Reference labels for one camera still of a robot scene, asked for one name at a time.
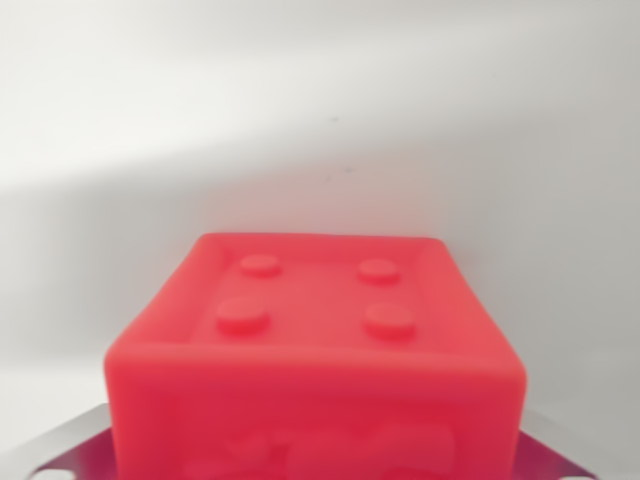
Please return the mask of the gripper left finger with silver black pad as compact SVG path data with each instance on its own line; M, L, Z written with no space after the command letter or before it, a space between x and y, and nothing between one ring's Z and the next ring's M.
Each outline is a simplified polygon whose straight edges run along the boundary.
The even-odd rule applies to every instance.
M109 405L83 414L1 455L3 479L115 479Z

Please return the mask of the gripper right finger with silver black pad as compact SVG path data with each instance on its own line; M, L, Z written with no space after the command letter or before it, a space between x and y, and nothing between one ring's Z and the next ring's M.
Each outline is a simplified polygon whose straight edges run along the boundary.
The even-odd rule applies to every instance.
M532 410L522 416L512 479L638 479L639 466Z

